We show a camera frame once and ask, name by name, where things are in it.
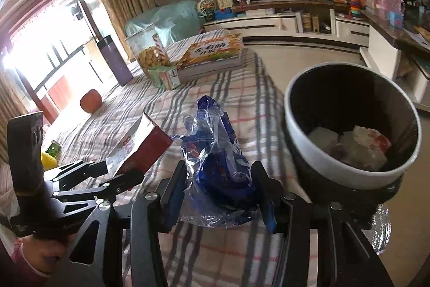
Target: silver foil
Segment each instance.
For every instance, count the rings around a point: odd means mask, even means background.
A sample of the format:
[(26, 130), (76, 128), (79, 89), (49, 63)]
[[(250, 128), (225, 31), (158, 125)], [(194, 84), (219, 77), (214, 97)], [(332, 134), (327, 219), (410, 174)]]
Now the silver foil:
[(375, 252), (380, 255), (390, 242), (391, 222), (388, 216), (388, 208), (381, 204), (379, 205), (372, 219), (372, 228), (363, 230)]

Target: plaid tablecloth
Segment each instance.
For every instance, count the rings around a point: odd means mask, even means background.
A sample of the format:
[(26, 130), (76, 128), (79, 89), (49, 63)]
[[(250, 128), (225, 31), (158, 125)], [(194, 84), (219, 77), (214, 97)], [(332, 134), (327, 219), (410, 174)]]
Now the plaid tablecloth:
[[(180, 50), (179, 44), (171, 50)], [(243, 50), (240, 69), (188, 82), (173, 91), (151, 85), (136, 63), (133, 81), (111, 87), (103, 96), (103, 106), (93, 115), (78, 107), (61, 114), (45, 135), (62, 145), (60, 164), (75, 160), (104, 160), (128, 128), (146, 112), (167, 134), (184, 132), (182, 116), (195, 101), (207, 94), (224, 105), (236, 130), (242, 151), (250, 163), (261, 161), (269, 176), (284, 188), (307, 199), (296, 180), (296, 172), (284, 142), (283, 94), (267, 74), (261, 59)], [(128, 203), (156, 188), (169, 177), (182, 153), (173, 144), (131, 191), (117, 196)], [(97, 186), (102, 177), (89, 179), (81, 187)], [(310, 273), (308, 285), (317, 280), (317, 234), (310, 233)], [(167, 280), (170, 286), (269, 286), (280, 251), (281, 235), (266, 232), (262, 220), (254, 220), (228, 230), (207, 229), (184, 222), (169, 234), (159, 234)], [(123, 270), (126, 286), (131, 286), (130, 235), (124, 233)]]

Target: tile floor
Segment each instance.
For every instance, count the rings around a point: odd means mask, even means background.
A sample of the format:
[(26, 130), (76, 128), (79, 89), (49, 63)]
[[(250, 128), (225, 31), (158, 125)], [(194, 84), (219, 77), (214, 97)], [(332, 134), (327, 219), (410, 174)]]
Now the tile floor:
[[(266, 64), (274, 83), (285, 91), (306, 67), (328, 61), (360, 63), (358, 54), (284, 45), (249, 45)], [(398, 194), (388, 201), (392, 234), (381, 260), (396, 287), (406, 287), (430, 253), (430, 114), (420, 113), (421, 152), (405, 174)]]

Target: human hand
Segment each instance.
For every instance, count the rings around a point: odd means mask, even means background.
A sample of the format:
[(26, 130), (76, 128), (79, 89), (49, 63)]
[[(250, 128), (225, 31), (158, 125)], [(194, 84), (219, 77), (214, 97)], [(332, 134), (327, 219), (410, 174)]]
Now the human hand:
[(25, 259), (33, 268), (45, 274), (54, 271), (58, 258), (61, 258), (66, 251), (63, 243), (39, 239), (34, 235), (23, 237), (21, 241)]

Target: plastic bag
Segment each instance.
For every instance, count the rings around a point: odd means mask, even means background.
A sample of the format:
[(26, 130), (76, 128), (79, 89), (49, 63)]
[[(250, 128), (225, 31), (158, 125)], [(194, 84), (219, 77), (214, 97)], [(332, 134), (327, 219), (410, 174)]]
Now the plastic bag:
[(227, 112), (205, 95), (195, 117), (184, 117), (181, 143), (188, 168), (181, 220), (208, 228), (241, 225), (256, 216), (251, 167), (242, 155)]

